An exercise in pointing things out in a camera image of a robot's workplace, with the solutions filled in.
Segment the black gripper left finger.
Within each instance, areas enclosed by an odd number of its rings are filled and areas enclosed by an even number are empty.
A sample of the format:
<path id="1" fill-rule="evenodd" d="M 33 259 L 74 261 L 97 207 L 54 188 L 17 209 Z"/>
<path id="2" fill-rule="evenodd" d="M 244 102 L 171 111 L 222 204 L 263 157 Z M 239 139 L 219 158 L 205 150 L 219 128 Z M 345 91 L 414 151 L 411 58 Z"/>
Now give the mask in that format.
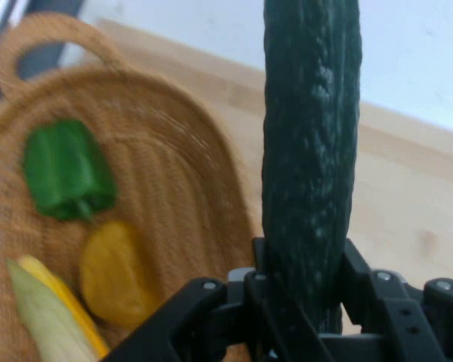
<path id="1" fill-rule="evenodd" d="M 321 338 L 269 267 L 263 238 L 242 281 L 196 278 L 115 347 L 106 361 L 220 361 L 244 344 L 251 361 L 331 361 Z"/>

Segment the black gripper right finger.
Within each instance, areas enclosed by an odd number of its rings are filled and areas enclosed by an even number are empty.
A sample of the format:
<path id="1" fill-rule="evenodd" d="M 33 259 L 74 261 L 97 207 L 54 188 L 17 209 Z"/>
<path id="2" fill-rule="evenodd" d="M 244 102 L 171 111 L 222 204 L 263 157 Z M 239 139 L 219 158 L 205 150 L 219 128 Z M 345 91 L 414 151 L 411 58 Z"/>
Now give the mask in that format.
<path id="1" fill-rule="evenodd" d="M 397 272 L 370 268 L 347 240 L 338 292 L 350 321 L 381 337 L 395 361 L 453 361 L 453 279 L 418 289 Z"/>

